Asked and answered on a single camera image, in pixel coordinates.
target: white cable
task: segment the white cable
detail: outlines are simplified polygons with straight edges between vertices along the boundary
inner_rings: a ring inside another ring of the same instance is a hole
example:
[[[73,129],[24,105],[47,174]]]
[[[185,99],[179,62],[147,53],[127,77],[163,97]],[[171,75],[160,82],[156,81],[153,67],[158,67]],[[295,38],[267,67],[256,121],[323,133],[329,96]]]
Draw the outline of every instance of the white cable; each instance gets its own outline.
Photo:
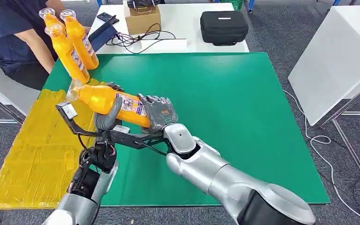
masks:
[[[340,199],[340,201],[349,209],[349,210],[351,210],[353,213],[355,213],[357,216],[359,216],[360,217],[360,214],[359,213],[357,213],[355,210],[353,210],[347,203],[345,203],[345,201],[342,199],[342,197],[340,196],[340,194],[339,194],[339,191],[338,191],[338,189],[337,189],[337,187],[335,186],[335,179],[333,178],[333,166],[332,166],[332,164],[330,164],[330,162],[328,162],[319,152],[318,152],[318,150],[314,147],[314,145],[313,145],[313,142],[318,142],[318,143],[321,143],[321,144],[330,144],[331,142],[332,142],[332,140],[328,137],[328,136],[325,136],[325,135],[317,135],[317,136],[314,136],[314,137],[310,137],[310,136],[308,136],[308,134],[307,134],[307,117],[306,117],[306,115],[304,114],[304,112],[303,112],[303,110],[300,108],[300,106],[299,106],[299,104],[298,104],[298,102],[297,102],[297,100],[296,100],[296,98],[293,96],[293,95],[291,95],[289,92],[287,92],[286,90],[284,90],[284,89],[282,89],[286,94],[288,94],[290,97],[292,97],[293,99],[294,99],[294,101],[295,101],[295,103],[296,103],[296,105],[297,105],[297,108],[299,109],[299,111],[304,115],[304,127],[305,127],[305,132],[306,132],[306,137],[308,138],[308,139],[310,139],[310,145],[311,145],[311,147],[314,149],[314,151],[319,155],[319,157],[321,157],[324,161],[325,161],[325,163],[327,163],[329,166],[330,166],[330,177],[332,178],[332,185],[333,185],[333,187],[334,187],[334,189],[335,189],[335,191],[336,191],[336,194],[337,194],[337,196],[339,197],[339,199]],[[328,141],[319,141],[319,140],[317,140],[317,138],[319,138],[319,137],[323,137],[323,138],[326,138],[326,139],[328,139]]]

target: white label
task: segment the white label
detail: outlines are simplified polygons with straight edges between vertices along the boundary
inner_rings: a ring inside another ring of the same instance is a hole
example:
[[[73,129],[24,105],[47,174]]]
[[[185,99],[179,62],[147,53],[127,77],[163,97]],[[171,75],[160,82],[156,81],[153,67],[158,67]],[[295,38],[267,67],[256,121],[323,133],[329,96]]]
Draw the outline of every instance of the white label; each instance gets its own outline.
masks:
[[[141,116],[147,115],[141,101],[137,101],[132,99],[131,97],[117,93],[116,97],[119,96],[122,97],[122,107],[120,109],[128,112],[134,112]]]
[[[94,50],[92,48],[92,44],[90,43],[90,41],[88,40],[86,35],[83,37],[82,42],[83,42],[83,45],[85,46],[86,50],[88,50],[88,54],[90,56],[92,56],[94,53]]]
[[[81,59],[79,58],[78,54],[76,53],[75,50],[72,51],[71,53],[71,57],[74,60],[74,62],[76,63],[76,65],[78,66],[79,70],[83,70],[83,63],[81,61]]]

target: black case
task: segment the black case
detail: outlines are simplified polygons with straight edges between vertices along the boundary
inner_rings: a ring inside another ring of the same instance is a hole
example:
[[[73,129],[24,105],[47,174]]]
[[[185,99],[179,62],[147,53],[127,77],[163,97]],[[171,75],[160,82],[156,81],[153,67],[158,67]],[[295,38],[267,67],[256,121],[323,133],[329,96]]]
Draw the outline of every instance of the black case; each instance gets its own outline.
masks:
[[[156,6],[160,3],[160,0],[127,0],[127,6],[129,8],[145,8],[149,6]]]
[[[240,11],[203,12],[202,39],[214,45],[234,45],[245,40],[249,27]]]

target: bottle label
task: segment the bottle label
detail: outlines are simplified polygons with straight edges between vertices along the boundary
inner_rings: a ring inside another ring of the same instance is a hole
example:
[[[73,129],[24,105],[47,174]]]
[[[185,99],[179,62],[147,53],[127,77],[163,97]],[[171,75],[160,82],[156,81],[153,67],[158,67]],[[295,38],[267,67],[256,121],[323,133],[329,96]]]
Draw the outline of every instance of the bottle label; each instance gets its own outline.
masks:
[[[75,64],[78,66],[79,70],[83,70],[83,63],[79,58],[78,54],[76,53],[75,49],[72,50],[71,57],[74,60]]]
[[[145,108],[141,101],[134,100],[131,97],[117,93],[116,97],[122,97],[122,107],[120,109],[134,112],[141,116],[146,116]]]
[[[85,46],[86,50],[88,50],[88,54],[90,56],[92,56],[94,54],[94,50],[92,48],[92,44],[90,43],[90,41],[88,40],[86,35],[83,36],[82,42],[83,42],[83,45]]]
[[[88,71],[86,70],[86,67],[83,67],[83,69],[82,69],[82,74],[86,77],[86,78],[88,78]]]
[[[93,54],[93,55],[91,56],[91,58],[92,58],[93,64],[98,64],[98,58],[97,58],[96,54]]]

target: bottle cap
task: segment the bottle cap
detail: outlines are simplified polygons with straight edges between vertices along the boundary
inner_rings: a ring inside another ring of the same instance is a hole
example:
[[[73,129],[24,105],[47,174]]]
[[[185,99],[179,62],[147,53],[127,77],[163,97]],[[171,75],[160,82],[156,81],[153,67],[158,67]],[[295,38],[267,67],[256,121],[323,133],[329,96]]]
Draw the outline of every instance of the bottle cap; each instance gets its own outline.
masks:
[[[64,20],[64,22],[71,22],[76,20],[76,13],[72,9],[66,9],[60,13],[60,18]]]
[[[39,11],[39,16],[44,20],[51,20],[54,18],[55,13],[52,8],[43,8]]]
[[[63,27],[58,23],[54,23],[45,28],[45,33],[51,37],[58,37],[63,33]]]
[[[68,102],[73,102],[78,100],[82,87],[83,85],[79,80],[73,79],[69,85],[66,95],[66,100]]]

